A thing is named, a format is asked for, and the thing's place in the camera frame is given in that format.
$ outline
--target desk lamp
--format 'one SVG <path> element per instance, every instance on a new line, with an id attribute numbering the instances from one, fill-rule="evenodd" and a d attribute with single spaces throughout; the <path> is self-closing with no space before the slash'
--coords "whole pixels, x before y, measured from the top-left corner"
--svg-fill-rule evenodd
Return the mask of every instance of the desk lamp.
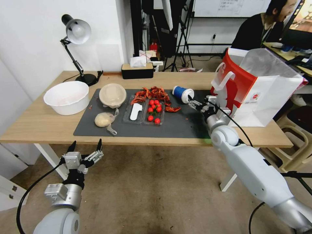
<path id="1" fill-rule="evenodd" d="M 74 63 L 75 67 L 80 73 L 80 76 L 76 78 L 77 81 L 82 81 L 86 83 L 88 86 L 94 85 L 98 82 L 98 78 L 92 74 L 84 74 L 84 70 L 81 65 L 74 59 L 72 54 L 67 48 L 69 43 L 74 43 L 76 45 L 80 45 L 85 43 L 90 35 L 91 35 L 91 27 L 90 25 L 78 19 L 73 19 L 70 15 L 63 15 L 62 22 L 66 26 L 66 37 L 61 40 L 62 45 L 64 46 L 65 50 L 69 54 L 72 62 Z"/>

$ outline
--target tissue box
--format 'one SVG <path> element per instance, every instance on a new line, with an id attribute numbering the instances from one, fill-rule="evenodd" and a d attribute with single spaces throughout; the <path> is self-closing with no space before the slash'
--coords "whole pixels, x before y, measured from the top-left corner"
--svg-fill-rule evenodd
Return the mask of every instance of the tissue box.
<path id="1" fill-rule="evenodd" d="M 154 68 L 152 63 L 147 63 L 145 67 L 141 68 L 132 68 L 129 63 L 125 63 L 121 67 L 121 74 L 124 79 L 153 78 Z"/>

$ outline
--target person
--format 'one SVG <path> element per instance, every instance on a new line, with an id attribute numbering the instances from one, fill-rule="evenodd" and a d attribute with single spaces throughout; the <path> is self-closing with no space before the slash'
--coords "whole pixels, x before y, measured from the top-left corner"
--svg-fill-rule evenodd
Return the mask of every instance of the person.
<path id="1" fill-rule="evenodd" d="M 264 41 L 278 42 L 284 20 L 290 15 L 297 0 L 271 0 L 265 13 L 248 18 L 240 26 L 231 48 L 250 50 L 260 48 Z"/>

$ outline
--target white plastic basin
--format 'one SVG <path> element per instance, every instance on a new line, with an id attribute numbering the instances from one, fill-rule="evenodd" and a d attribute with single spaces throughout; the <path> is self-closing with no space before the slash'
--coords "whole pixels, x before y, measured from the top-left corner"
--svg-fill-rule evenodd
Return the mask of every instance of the white plastic basin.
<path id="1" fill-rule="evenodd" d="M 90 102 L 89 86 L 80 81 L 60 83 L 49 89 L 43 100 L 58 114 L 76 114 L 84 110 Z"/>
<path id="2" fill-rule="evenodd" d="M 99 93 L 100 101 L 110 108 L 118 108 L 126 100 L 127 93 L 124 87 L 119 84 L 107 84 L 103 86 Z"/>

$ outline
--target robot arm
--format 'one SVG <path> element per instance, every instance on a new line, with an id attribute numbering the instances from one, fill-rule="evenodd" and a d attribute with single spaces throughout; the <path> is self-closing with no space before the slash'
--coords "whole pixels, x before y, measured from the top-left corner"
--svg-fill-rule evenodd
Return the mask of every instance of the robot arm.
<path id="1" fill-rule="evenodd" d="M 96 151 L 90 155 L 81 155 L 74 151 L 74 142 L 62 157 L 69 170 L 68 177 L 62 183 L 49 184 L 44 191 L 56 210 L 47 214 L 36 226 L 34 234 L 77 234 L 80 219 L 77 210 L 80 207 L 81 192 L 84 189 L 85 174 L 88 168 L 102 157 L 102 141 L 100 139 Z"/>
<path id="2" fill-rule="evenodd" d="M 312 230 L 312 209 L 293 196 L 284 177 L 255 148 L 240 142 L 237 132 L 228 126 L 230 119 L 222 111 L 215 111 L 215 99 L 207 96 L 205 105 L 194 100 L 189 103 L 203 113 L 213 146 L 224 153 L 251 194 L 272 208 L 283 222 L 298 233 Z"/>

